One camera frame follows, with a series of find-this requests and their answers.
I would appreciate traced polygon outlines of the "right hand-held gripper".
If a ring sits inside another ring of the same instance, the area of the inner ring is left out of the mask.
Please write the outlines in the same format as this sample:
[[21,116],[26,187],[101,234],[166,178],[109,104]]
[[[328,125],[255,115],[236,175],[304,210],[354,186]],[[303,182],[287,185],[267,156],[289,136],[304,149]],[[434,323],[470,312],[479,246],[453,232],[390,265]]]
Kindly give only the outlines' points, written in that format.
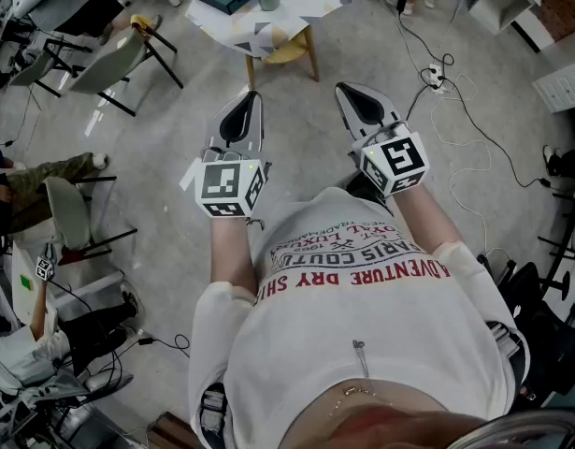
[[420,135],[400,120],[386,94],[359,83],[337,83],[336,99],[342,120],[356,140],[352,151],[358,168],[384,196],[423,181],[429,163]]

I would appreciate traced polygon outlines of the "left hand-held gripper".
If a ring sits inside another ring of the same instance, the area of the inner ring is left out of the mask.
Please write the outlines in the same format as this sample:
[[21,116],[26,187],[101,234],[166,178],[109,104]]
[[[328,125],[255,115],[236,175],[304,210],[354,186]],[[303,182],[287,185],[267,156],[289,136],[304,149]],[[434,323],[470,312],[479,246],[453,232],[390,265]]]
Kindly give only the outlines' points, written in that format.
[[240,94],[208,122],[205,146],[180,180],[209,218],[250,218],[268,182],[271,163],[259,151],[264,139],[262,97]]

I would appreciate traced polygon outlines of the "person's left forearm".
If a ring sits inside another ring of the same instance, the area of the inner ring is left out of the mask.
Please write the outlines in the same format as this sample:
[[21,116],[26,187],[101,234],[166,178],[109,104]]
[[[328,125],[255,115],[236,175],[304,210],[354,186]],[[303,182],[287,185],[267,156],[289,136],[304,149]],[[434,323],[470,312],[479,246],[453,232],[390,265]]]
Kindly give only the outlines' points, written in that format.
[[258,282],[246,221],[238,218],[211,220],[211,282],[229,282],[252,293],[258,292]]

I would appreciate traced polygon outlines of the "person's right forearm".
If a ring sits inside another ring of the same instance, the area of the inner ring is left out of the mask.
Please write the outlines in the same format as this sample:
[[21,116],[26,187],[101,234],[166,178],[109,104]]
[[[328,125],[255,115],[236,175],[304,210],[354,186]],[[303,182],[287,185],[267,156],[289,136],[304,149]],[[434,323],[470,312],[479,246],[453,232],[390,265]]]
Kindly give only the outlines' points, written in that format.
[[422,183],[396,193],[394,199],[414,241],[428,253],[444,243],[462,240],[456,226]]

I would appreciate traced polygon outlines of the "white power strip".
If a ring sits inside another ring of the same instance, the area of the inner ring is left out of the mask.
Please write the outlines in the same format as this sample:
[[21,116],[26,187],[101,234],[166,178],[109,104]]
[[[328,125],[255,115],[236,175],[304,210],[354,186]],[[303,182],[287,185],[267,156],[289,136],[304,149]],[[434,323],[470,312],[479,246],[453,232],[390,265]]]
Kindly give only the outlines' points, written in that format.
[[442,67],[440,65],[431,64],[425,71],[425,74],[431,90],[436,94],[442,94],[443,84],[445,82]]

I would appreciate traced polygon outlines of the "round wooden table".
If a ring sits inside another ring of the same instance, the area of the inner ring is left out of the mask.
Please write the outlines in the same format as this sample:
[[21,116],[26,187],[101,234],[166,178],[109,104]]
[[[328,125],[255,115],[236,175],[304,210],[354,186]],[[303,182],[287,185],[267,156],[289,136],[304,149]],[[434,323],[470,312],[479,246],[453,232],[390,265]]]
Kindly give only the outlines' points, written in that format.
[[313,79],[319,81],[320,71],[314,47],[312,27],[310,25],[305,27],[293,39],[273,51],[269,56],[263,58],[262,63],[265,65],[286,65],[305,54],[310,60]]

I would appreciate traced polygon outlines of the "triangle patterned tablecloth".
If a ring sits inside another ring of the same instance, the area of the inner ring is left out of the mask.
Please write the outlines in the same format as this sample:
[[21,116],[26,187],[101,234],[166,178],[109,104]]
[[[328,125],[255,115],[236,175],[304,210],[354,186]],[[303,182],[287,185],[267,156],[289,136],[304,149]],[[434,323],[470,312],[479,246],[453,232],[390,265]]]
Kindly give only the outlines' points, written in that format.
[[232,50],[266,58],[308,25],[352,0],[280,0],[274,11],[263,11],[251,0],[233,15],[226,15],[193,0],[185,16],[200,30]]

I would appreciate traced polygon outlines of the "grey chair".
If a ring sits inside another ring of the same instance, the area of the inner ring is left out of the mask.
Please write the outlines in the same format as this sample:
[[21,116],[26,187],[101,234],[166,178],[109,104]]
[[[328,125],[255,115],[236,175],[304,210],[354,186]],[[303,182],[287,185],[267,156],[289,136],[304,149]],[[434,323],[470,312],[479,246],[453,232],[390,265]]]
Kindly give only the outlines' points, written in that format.
[[75,69],[68,65],[60,56],[60,51],[62,48],[71,49],[73,51],[81,51],[85,53],[92,53],[93,50],[87,46],[76,45],[64,40],[48,38],[42,51],[35,58],[35,60],[29,64],[26,68],[22,69],[9,81],[10,86],[23,86],[31,87],[32,85],[37,85],[42,89],[46,90],[50,94],[61,97],[61,94],[51,87],[46,85],[41,81],[41,78],[45,77],[52,69],[64,70],[71,77],[76,76]]
[[61,245],[59,267],[108,255],[112,253],[111,243],[137,233],[137,229],[132,228],[99,242],[93,238],[87,205],[92,198],[85,196],[79,189],[79,185],[116,180],[116,176],[72,180],[47,177],[40,184],[40,190],[43,190],[48,196],[51,219],[56,232],[55,241]]
[[182,89],[183,83],[159,51],[152,46],[151,40],[159,41],[175,54],[178,53],[178,49],[158,33],[158,26],[154,21],[152,21],[152,28],[151,37],[146,39],[130,24],[112,37],[86,67],[74,65],[76,76],[73,77],[67,91],[75,94],[97,95],[109,102],[110,105],[135,117],[136,113],[132,109],[123,105],[111,94],[107,94],[106,90],[119,81],[128,82],[130,80],[128,75],[151,57],[155,58],[170,78]]

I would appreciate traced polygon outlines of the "yellow cloth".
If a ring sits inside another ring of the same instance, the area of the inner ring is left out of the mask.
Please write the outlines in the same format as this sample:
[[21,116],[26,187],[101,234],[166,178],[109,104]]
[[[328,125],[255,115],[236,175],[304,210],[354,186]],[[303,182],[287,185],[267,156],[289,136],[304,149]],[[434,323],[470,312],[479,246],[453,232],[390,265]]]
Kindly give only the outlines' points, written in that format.
[[137,30],[146,39],[149,39],[152,35],[152,20],[148,19],[143,15],[134,14],[130,18],[131,27]]

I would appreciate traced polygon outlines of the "white drawer unit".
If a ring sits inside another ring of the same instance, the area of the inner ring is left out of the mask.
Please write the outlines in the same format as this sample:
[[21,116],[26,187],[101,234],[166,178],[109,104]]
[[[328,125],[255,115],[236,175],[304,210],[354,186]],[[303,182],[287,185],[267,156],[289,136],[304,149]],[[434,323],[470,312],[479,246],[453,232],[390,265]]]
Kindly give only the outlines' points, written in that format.
[[551,113],[575,109],[575,63],[532,83]]

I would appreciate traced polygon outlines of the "person's white printed shirt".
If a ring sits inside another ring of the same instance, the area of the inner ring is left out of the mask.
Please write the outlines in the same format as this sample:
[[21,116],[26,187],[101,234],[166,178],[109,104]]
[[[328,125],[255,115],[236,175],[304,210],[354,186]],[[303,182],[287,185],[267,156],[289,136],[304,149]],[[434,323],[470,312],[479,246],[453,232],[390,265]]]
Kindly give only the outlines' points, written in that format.
[[485,423],[510,410],[529,350],[462,240],[428,253],[383,207],[329,187],[289,204],[251,255],[257,295],[210,282],[194,312],[189,415],[207,448],[278,449],[350,379]]

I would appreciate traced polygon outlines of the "black swivel chair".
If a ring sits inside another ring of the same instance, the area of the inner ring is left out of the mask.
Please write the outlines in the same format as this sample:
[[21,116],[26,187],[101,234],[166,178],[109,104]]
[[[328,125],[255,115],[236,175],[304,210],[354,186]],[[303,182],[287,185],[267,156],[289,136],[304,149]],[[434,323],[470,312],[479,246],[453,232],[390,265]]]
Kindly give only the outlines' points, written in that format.
[[575,327],[562,321],[544,301],[542,278],[530,262],[521,268],[510,260],[496,286],[527,340],[531,362],[514,411],[536,409],[575,385]]

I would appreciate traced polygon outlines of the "black metal stand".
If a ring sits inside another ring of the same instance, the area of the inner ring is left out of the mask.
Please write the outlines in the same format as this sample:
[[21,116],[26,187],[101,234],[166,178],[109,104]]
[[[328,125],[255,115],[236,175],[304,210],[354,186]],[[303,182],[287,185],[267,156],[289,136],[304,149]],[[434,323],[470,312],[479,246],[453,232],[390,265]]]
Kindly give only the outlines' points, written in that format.
[[570,201],[572,207],[569,213],[563,214],[566,219],[566,229],[560,242],[554,242],[538,236],[539,241],[545,242],[554,248],[554,252],[550,252],[550,255],[553,256],[551,268],[547,276],[544,279],[540,279],[541,293],[545,295],[550,288],[557,289],[561,292],[561,298],[565,300],[569,293],[570,273],[567,271],[561,281],[556,281],[554,277],[564,259],[575,261],[575,192],[571,196],[559,193],[553,193],[553,196]]

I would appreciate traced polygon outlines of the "white desk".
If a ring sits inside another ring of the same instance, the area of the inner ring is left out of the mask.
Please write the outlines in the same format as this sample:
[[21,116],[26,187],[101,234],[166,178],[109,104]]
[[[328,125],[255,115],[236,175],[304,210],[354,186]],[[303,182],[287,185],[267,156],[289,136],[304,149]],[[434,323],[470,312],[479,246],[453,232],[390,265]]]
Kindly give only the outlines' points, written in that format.
[[[22,287],[20,282],[21,274],[33,280],[33,291],[27,291]],[[122,273],[115,271],[104,278],[73,290],[71,295],[66,291],[63,291],[61,296],[52,296],[47,293],[45,332],[51,333],[55,330],[57,311],[76,301],[76,297],[84,297],[112,288],[122,280]],[[18,319],[26,325],[29,325],[33,318],[38,286],[39,279],[36,276],[36,262],[25,249],[21,249],[16,242],[13,242],[11,256],[12,308]]]

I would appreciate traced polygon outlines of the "person's chin and neck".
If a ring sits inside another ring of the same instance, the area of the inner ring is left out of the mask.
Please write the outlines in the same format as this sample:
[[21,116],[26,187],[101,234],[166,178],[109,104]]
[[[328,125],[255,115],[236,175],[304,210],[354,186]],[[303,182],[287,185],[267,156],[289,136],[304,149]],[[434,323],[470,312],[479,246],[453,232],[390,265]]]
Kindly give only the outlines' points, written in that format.
[[313,400],[278,449],[444,449],[484,423],[405,384],[350,379]]

